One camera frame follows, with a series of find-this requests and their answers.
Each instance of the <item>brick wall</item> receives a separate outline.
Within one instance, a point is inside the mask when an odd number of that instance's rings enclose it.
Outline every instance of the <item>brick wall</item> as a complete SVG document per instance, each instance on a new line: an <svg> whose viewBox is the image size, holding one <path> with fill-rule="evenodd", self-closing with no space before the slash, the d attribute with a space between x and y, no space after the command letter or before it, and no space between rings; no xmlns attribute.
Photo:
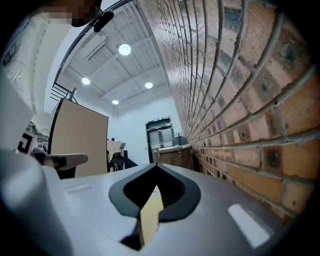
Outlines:
<svg viewBox="0 0 320 256"><path fill-rule="evenodd" d="M300 214L319 168L320 87L293 24L262 0L137 2L200 170L284 222Z"/></svg>

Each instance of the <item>railing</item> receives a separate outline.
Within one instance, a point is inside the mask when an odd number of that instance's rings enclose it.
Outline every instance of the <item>railing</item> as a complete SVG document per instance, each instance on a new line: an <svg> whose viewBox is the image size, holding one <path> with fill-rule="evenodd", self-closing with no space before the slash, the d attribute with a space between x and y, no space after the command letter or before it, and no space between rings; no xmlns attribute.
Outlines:
<svg viewBox="0 0 320 256"><path fill-rule="evenodd" d="M72 91L68 90L67 88L64 88L62 85L55 83L51 89L50 98L59 102L61 98L69 99L72 93ZM72 101L78 104L74 96L72 97Z"/></svg>

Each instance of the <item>ceiling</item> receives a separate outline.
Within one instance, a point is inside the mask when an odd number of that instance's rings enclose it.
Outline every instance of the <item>ceiling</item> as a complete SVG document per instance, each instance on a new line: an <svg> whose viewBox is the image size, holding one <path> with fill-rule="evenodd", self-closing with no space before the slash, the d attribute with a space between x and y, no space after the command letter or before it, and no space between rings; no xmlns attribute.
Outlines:
<svg viewBox="0 0 320 256"><path fill-rule="evenodd" d="M121 55L118 47L128 44L129 55ZM129 2L114 12L114 18L101 30L87 32L66 59L57 83L70 87L66 79L72 79L79 90L94 94L97 100L111 103L115 108L137 105L151 94L169 92L157 45L135 2ZM87 77L91 83L84 85ZM151 89L145 84L153 83Z"/></svg>

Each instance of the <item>doorway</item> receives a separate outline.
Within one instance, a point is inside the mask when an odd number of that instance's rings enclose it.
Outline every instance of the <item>doorway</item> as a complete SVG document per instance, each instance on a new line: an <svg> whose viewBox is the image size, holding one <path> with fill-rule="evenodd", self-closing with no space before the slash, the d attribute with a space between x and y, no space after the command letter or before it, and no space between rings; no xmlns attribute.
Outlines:
<svg viewBox="0 0 320 256"><path fill-rule="evenodd" d="M145 130L148 144L149 161L150 163L155 163L155 151L173 146L175 133L171 122L171 117L161 117L158 118L158 120L146 122Z"/></svg>

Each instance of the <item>door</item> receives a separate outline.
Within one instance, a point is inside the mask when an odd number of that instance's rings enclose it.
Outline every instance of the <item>door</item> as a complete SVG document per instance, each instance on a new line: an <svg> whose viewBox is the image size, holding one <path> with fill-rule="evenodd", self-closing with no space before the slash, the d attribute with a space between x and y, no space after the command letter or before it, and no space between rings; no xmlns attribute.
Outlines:
<svg viewBox="0 0 320 256"><path fill-rule="evenodd" d="M150 163L155 163L158 157L154 151L172 147L175 138L171 117L159 118L145 123L148 154Z"/></svg>
<svg viewBox="0 0 320 256"><path fill-rule="evenodd" d="M156 130L151 130L147 132L148 134L148 149L149 149L149 160L150 163L155 163L156 162L156 154L154 154L154 151L157 151L158 149L161 148L161 139L159 136L159 131L158 129Z"/></svg>

